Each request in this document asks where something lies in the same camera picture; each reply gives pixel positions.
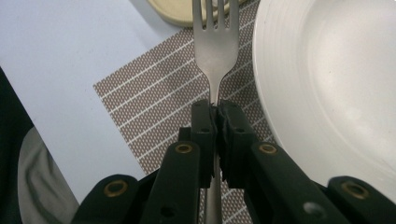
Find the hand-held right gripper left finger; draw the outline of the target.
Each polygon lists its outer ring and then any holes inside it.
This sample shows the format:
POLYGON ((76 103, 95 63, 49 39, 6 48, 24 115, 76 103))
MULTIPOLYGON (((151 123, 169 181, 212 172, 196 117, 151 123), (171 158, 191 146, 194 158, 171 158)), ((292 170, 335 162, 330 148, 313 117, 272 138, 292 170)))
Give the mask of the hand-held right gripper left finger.
POLYGON ((208 189, 214 176, 214 144, 216 128, 211 104, 200 100, 191 105, 191 125, 179 129, 179 141, 191 141, 200 148, 200 188, 208 189))

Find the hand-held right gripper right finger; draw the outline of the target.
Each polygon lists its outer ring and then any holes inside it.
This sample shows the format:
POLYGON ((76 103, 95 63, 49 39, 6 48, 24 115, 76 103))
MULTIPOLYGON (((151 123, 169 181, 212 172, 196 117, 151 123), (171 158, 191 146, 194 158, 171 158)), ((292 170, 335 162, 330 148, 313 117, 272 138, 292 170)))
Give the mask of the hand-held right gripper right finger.
POLYGON ((230 189, 243 189, 248 176, 248 152, 257 135, 242 108, 226 100, 218 106, 218 128, 222 179, 230 189))

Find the silver metal fork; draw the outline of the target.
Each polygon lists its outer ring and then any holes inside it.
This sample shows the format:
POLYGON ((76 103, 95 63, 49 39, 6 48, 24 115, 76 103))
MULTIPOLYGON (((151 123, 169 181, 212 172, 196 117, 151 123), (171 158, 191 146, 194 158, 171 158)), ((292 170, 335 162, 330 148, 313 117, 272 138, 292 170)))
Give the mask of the silver metal fork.
MULTIPOLYGON (((194 56, 209 83, 209 109, 219 104, 221 81, 233 69, 239 50, 239 0, 228 0, 229 25, 226 25, 225 0, 192 0, 194 56)), ((219 153, 212 147, 213 177, 205 191, 205 224, 221 224, 219 153)))

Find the white round plate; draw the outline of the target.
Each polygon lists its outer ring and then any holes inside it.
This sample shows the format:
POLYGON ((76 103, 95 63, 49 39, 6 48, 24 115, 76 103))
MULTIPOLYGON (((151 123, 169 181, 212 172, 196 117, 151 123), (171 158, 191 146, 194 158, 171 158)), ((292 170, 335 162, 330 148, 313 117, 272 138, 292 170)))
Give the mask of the white round plate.
POLYGON ((396 0, 261 0, 252 51, 267 122, 304 172, 396 202, 396 0))

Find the beige plastic tray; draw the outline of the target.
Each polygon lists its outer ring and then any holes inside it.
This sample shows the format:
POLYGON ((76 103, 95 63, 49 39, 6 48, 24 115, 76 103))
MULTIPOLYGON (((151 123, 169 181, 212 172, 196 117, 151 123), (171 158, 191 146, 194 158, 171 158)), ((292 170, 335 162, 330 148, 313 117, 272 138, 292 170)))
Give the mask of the beige plastic tray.
MULTIPOLYGON (((202 6, 202 18, 206 21, 206 3, 212 4, 214 20, 218 16, 219 2, 223 2, 224 13, 230 11, 231 0, 199 0, 202 6)), ((180 27, 192 27, 192 3, 193 0, 148 0, 149 5, 164 20, 180 27)))

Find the striped woven placemat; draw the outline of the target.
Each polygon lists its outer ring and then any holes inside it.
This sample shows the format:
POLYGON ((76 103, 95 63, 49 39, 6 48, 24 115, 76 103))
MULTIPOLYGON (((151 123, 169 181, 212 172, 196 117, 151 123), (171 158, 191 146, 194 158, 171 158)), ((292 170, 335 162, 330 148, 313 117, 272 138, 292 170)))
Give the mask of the striped woven placemat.
MULTIPOLYGON (((274 137, 262 112, 252 64, 252 35, 260 0, 239 11, 239 54, 221 81, 219 96, 243 109, 258 137, 274 137)), ((157 170, 178 129, 191 125, 191 104, 208 96, 208 83, 193 59, 187 28, 93 85, 109 116, 146 175, 157 170)))

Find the white foam board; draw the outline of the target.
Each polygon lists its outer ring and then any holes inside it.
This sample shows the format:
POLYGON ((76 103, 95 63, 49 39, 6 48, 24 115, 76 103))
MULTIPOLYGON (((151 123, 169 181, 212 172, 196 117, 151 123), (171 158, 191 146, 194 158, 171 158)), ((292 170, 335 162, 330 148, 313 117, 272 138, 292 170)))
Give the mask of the white foam board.
POLYGON ((94 84, 178 30, 147 0, 0 0, 0 67, 78 201, 144 174, 94 84))

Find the grey cloth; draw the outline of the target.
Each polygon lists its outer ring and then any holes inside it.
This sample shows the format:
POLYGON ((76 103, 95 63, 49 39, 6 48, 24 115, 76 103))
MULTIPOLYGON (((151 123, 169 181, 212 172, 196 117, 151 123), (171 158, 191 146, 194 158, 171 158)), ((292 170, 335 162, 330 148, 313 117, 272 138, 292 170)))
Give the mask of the grey cloth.
POLYGON ((23 224, 70 224, 79 207, 36 127, 21 144, 18 202, 23 224))

